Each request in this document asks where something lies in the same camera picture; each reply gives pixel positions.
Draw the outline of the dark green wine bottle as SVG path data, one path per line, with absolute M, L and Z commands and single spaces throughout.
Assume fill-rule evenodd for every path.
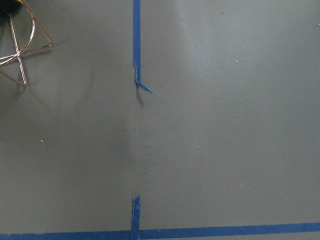
M 4 17 L 16 13 L 22 4 L 18 0 L 0 0 L 0 16 Z

